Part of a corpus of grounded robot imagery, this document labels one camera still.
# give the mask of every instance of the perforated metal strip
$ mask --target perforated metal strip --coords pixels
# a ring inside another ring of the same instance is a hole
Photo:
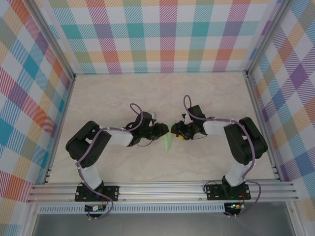
[[[114,204],[114,213],[201,213],[224,212],[223,203]],[[84,205],[41,205],[39,214],[86,214]]]

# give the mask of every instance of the cable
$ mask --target cable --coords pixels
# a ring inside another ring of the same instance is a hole
[[[103,202],[104,202],[104,198],[102,198],[102,203],[101,203],[101,207],[102,207],[102,208],[104,208],[104,207],[103,207]]]
[[[151,142],[149,142],[147,145],[144,145],[144,147],[147,147],[148,145],[150,145],[153,142],[153,140],[151,140]]]
[[[243,203],[242,203],[242,205],[244,205],[244,203],[245,203],[245,196],[244,196],[244,193],[240,192],[240,194],[241,194],[242,197],[243,197]]]
[[[250,138],[250,136],[249,136],[247,130],[245,129],[245,127],[244,127],[240,122],[238,122],[237,120],[233,120],[233,119],[200,118],[200,117],[196,117],[196,116],[194,116],[192,113],[190,113],[190,111],[188,110],[188,108],[187,108],[187,106],[186,106],[186,98],[188,98],[188,100],[189,100],[189,108],[191,107],[191,98],[189,97],[189,95],[185,95],[185,96],[184,96],[184,108],[185,108],[186,112],[187,112],[191,117],[193,117],[193,118],[195,118],[195,119],[199,119],[199,120],[206,120],[206,121],[231,122],[231,123],[237,124],[237,125],[243,130],[244,134],[245,134],[246,137],[247,137],[247,140],[248,140],[248,142],[249,142],[249,144],[250,144],[251,151],[252,151],[252,164],[251,164],[251,166],[245,171],[245,173],[244,173],[243,176],[242,176],[242,178],[245,179],[245,176],[247,175],[247,173],[248,173],[249,171],[252,170],[252,168],[254,167],[254,164],[255,164],[255,149],[254,149],[254,146],[253,146],[253,144],[252,144],[252,140],[251,140],[251,138]],[[258,188],[259,188],[259,193],[258,193],[258,196],[257,196],[255,202],[253,203],[253,205],[252,205],[249,209],[247,209],[246,211],[240,213],[239,216],[240,216],[240,215],[244,215],[246,212],[248,212],[248,211],[258,202],[258,200],[259,200],[259,198],[260,198],[260,195],[261,195],[261,186],[260,186],[260,184],[259,184],[258,182],[256,182],[256,181],[250,181],[250,180],[247,180],[247,182],[257,184],[257,186],[258,186]]]
[[[134,122],[130,122],[126,125],[126,128],[130,129],[130,126],[133,125]]]
[[[137,113],[137,112],[135,111],[135,109],[134,109],[132,106],[136,106],[136,107],[139,109],[139,112],[140,112],[140,113]],[[143,112],[142,112],[142,110],[141,110],[141,107],[139,107],[139,105],[137,105],[137,104],[135,104],[135,103],[130,103],[130,108],[131,108],[136,114],[138,114],[138,115],[140,114],[140,115],[141,115],[141,119],[140,119],[139,124],[137,124],[135,127],[131,128],[131,129],[115,128],[115,127],[106,127],[106,128],[100,129],[100,130],[95,134],[95,136],[94,136],[94,138],[92,139],[92,141],[91,141],[91,143],[90,143],[88,149],[86,150],[86,152],[85,152],[85,153],[83,154],[83,156],[75,163],[75,165],[76,165],[77,168],[78,168],[78,173],[79,173],[79,176],[80,176],[80,178],[81,178],[81,180],[82,180],[82,183],[83,183],[91,192],[93,192],[93,193],[95,193],[95,194],[97,194],[97,195],[100,195],[101,197],[107,199],[107,201],[110,201],[110,202],[111,202],[111,207],[110,207],[110,209],[109,209],[106,213],[104,213],[103,215],[101,215],[101,216],[98,217],[98,218],[96,218],[96,217],[94,217],[94,218],[91,217],[91,216],[90,216],[90,212],[88,212],[88,217],[89,217],[89,219],[97,220],[97,219],[101,219],[101,218],[104,218],[105,216],[107,216],[107,215],[113,210],[113,208],[114,208],[114,202],[113,202],[113,200],[112,200],[111,198],[107,197],[106,195],[101,194],[101,193],[99,193],[99,192],[96,192],[94,189],[92,189],[92,188],[86,183],[86,181],[85,181],[85,179],[84,179],[84,177],[83,177],[83,175],[82,175],[82,173],[81,173],[81,165],[80,165],[80,163],[81,163],[81,162],[84,160],[84,158],[86,158],[86,156],[89,154],[89,152],[91,151],[91,149],[92,149],[92,147],[93,147],[93,145],[94,145],[94,143],[95,143],[97,137],[100,135],[100,133],[101,133],[102,131],[108,130],[108,129],[112,129],[112,130],[121,130],[121,131],[123,131],[123,132],[130,132],[130,131],[133,131],[133,130],[137,129],[137,128],[141,125],[141,123],[142,123],[142,121],[143,121]]]
[[[206,187],[206,185],[207,185],[208,183],[210,183],[210,182],[213,182],[213,183],[217,184],[217,183],[214,182],[213,180],[206,182],[205,185],[203,186],[203,191],[204,191],[205,193],[207,193],[206,190],[205,190],[205,187]]]
[[[205,138],[205,137],[207,137],[207,135],[205,135],[205,136],[203,136],[203,137],[200,137],[200,138],[192,139],[192,140],[203,139],[203,138]]]

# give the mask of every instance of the red wire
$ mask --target red wire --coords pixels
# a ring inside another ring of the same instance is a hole
[[[240,192],[240,194],[243,196],[243,205],[244,205],[244,203],[245,203],[245,196],[244,196],[244,194],[242,192]]]
[[[105,192],[105,195],[108,197],[108,193],[107,192]],[[107,199],[107,203],[106,203],[105,207],[107,207],[107,204],[108,204],[108,199]]]

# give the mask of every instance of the plaid wall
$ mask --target plaid wall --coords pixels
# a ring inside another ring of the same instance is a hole
[[[22,0],[0,0],[0,236],[16,235],[55,141],[70,79]]]
[[[261,34],[260,34],[260,36],[259,36],[259,38],[258,38],[258,40],[257,40],[257,42],[255,44],[255,47],[254,47],[254,49],[252,51],[250,59],[248,60],[246,66],[245,66],[245,70],[248,70],[248,68],[249,68],[249,66],[250,66],[250,64],[252,62],[252,59],[256,55],[256,52],[257,52],[258,48],[260,47],[262,41],[264,40],[266,33],[269,31],[270,25],[271,25],[274,17],[276,16],[276,14],[277,14],[277,12],[278,12],[282,2],[283,2],[283,0],[277,0],[276,5],[272,9],[272,12],[271,12],[271,14],[270,14],[270,16],[269,16],[269,18],[267,20],[267,23],[265,24],[265,27],[262,30],[262,32],[261,32]]]
[[[276,2],[36,1],[79,73],[243,71]]]
[[[315,0],[295,0],[253,74],[285,180],[315,232]]]

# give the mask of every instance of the beige marble floor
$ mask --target beige marble floor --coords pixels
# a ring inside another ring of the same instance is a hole
[[[156,112],[158,122],[180,121],[189,94],[206,116],[256,118],[242,73],[79,75],[66,115],[50,182],[80,180],[66,142],[89,120],[122,127],[135,120],[131,102]],[[233,162],[225,137],[183,141],[174,138],[168,154],[164,138],[148,147],[107,146],[98,160],[104,181],[184,181],[221,179]],[[268,155],[257,160],[248,179],[273,178]]]

